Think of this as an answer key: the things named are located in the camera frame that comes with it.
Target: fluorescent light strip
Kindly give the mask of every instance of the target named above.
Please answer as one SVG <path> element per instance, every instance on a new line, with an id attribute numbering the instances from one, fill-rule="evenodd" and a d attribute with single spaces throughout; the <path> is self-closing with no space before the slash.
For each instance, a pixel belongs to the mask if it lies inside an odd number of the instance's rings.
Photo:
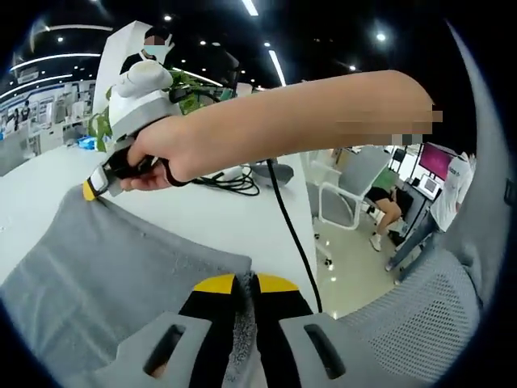
<path id="1" fill-rule="evenodd" d="M 282 73 L 282 68 L 280 67 L 280 62 L 278 62 L 278 57 L 274 50 L 269 50 L 269 55 L 271 56 L 271 60 L 273 61 L 273 65 L 275 65 L 276 72 L 278 73 L 278 78 L 280 78 L 280 83 L 282 86 L 287 86 L 285 83 L 284 73 Z"/>
<path id="2" fill-rule="evenodd" d="M 19 69 L 20 67 L 24 67 L 30 65 L 32 63 L 37 63 L 41 61 L 47 61 L 49 59 L 56 58 L 72 58 L 72 57 L 100 57 L 100 54 L 89 54 L 89 53 L 73 53 L 73 54 L 57 54 L 57 55 L 49 55 L 48 57 L 41 57 L 36 59 L 31 59 L 30 61 L 22 62 L 16 66 L 13 66 L 9 69 L 9 71 L 13 71 Z"/>
<path id="3" fill-rule="evenodd" d="M 3 95 L 0 95 L 0 99 L 3 99 L 5 96 L 10 95 L 11 93 L 14 93 L 15 91 L 19 91 L 20 89 L 23 89 L 24 87 L 36 85 L 37 83 L 41 83 L 41 82 L 52 81 L 53 79 L 69 78 L 69 77 L 72 77 L 72 74 L 57 75 L 56 77 L 48 77 L 48 78 L 38 79 L 36 81 L 32 81 L 32 82 L 26 83 L 24 85 L 17 86 L 16 88 L 11 89 L 10 91 L 7 91 Z"/>
<path id="4" fill-rule="evenodd" d="M 113 31 L 113 27 L 94 26 L 91 24 L 63 24 L 61 26 L 47 26 L 44 31 L 68 30 L 70 28 L 79 28 L 82 30 L 104 30 Z"/>
<path id="5" fill-rule="evenodd" d="M 244 6 L 251 16 L 259 16 L 259 13 L 257 12 L 254 3 L 251 0 L 242 0 L 242 2 L 244 3 Z"/>
<path id="6" fill-rule="evenodd" d="M 216 86 L 220 86 L 220 87 L 222 87 L 222 86 L 223 86 L 223 85 L 222 85 L 222 83 L 215 82 L 214 80 L 212 80 L 212 79 L 210 79 L 210 78 L 203 77 L 202 75 L 199 75 L 199 74 L 191 73 L 190 71 L 181 70 L 181 69 L 178 69 L 177 67 L 173 67 L 173 68 L 172 68 L 172 70 L 175 70 L 175 71 L 183 71 L 185 74 L 191 75 L 192 77 L 196 77 L 196 78 L 202 79 L 203 81 L 213 83 L 213 84 L 214 84 L 214 85 L 216 85 Z"/>

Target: jeans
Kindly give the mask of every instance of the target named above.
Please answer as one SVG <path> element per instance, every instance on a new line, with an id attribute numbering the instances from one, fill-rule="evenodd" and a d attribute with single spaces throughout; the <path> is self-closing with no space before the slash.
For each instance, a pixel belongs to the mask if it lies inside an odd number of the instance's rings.
<path id="1" fill-rule="evenodd" d="M 422 222 L 417 229 L 414 230 L 412 235 L 404 242 L 401 249 L 397 254 L 389 261 L 391 267 L 396 267 L 401 263 L 403 259 L 407 257 L 409 253 L 419 245 L 429 234 L 431 235 L 427 240 L 426 246 L 418 257 L 411 263 L 401 274 L 399 281 L 403 281 L 412 271 L 416 269 L 418 265 L 426 258 L 427 254 L 432 251 L 437 243 L 438 237 L 443 232 L 436 224 L 435 219 L 431 216 L 431 212 L 427 212 L 427 215 L 422 219 Z"/>

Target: hand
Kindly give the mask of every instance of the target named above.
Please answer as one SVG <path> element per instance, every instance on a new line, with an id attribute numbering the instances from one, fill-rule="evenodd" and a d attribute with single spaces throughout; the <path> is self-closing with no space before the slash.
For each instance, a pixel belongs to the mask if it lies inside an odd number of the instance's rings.
<path id="1" fill-rule="evenodd" d="M 146 155 L 158 158 L 172 159 L 174 150 L 178 145 L 178 123 L 180 116 L 170 116 L 152 123 L 142 129 L 135 142 L 128 151 L 128 163 L 136 166 Z M 135 178 L 123 179 L 120 186 L 125 191 L 136 190 L 159 190 L 169 188 L 171 185 L 166 178 L 166 169 L 163 163 L 156 162 L 152 171 Z"/>

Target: white table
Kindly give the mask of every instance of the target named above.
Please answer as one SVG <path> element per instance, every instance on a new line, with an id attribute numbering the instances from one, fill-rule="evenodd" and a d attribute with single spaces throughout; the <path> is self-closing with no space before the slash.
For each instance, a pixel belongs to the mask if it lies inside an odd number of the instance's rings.
<path id="1" fill-rule="evenodd" d="M 38 156 L 0 178 L 0 282 L 48 229 L 65 193 L 81 184 L 104 154 L 65 146 Z M 298 154 L 279 158 L 295 171 L 281 188 L 286 209 L 316 277 L 316 252 L 305 175 Z M 313 311 L 316 299 L 272 189 L 247 197 L 194 184 L 112 198 L 130 213 L 181 237 L 247 255 L 252 269 L 297 284 Z"/>

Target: pink screen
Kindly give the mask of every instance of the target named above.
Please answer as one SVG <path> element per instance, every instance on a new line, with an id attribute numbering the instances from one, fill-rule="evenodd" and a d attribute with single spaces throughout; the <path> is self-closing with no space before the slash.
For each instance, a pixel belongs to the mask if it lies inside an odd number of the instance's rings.
<path id="1" fill-rule="evenodd" d="M 424 144 L 422 156 L 420 157 L 420 162 L 418 164 L 445 180 L 445 178 L 447 178 L 447 169 L 451 160 L 451 155 L 439 150 L 431 144 Z"/>

